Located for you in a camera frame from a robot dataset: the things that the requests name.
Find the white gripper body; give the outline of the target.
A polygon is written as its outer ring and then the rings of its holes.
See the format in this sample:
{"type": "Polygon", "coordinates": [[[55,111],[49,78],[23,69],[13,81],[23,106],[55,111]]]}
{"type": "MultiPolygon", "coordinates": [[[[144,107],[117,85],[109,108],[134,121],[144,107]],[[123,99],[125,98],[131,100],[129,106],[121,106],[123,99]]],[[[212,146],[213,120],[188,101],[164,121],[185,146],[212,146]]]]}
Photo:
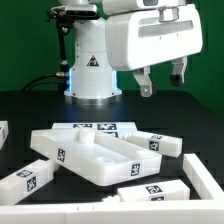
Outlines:
{"type": "Polygon", "coordinates": [[[117,71],[170,61],[202,49],[199,13],[186,3],[107,3],[108,61],[117,71]]]}

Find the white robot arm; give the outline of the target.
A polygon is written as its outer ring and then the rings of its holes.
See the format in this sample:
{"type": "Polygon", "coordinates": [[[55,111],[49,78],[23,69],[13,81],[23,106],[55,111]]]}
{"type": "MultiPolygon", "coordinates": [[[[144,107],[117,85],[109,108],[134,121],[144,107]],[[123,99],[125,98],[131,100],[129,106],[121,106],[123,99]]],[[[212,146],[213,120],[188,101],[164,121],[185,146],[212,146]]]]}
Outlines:
{"type": "Polygon", "coordinates": [[[201,51],[199,13],[186,0],[59,0],[60,30],[75,30],[75,63],[65,96],[82,104],[118,98],[116,73],[131,71],[141,95],[153,94],[150,67],[170,61],[181,86],[187,57],[201,51]]]}

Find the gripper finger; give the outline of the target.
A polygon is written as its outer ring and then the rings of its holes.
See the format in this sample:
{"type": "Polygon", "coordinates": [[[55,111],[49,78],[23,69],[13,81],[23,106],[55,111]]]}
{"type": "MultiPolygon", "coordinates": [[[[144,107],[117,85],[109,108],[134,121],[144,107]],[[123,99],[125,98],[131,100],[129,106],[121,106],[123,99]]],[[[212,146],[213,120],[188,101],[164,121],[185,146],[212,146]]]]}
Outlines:
{"type": "Polygon", "coordinates": [[[182,86],[184,84],[184,74],[187,67],[187,57],[181,57],[172,61],[173,72],[170,75],[171,85],[175,87],[182,86]]]}
{"type": "Polygon", "coordinates": [[[150,97],[153,93],[153,85],[149,74],[149,67],[139,68],[133,72],[134,78],[140,86],[140,92],[142,97],[150,97]]]}

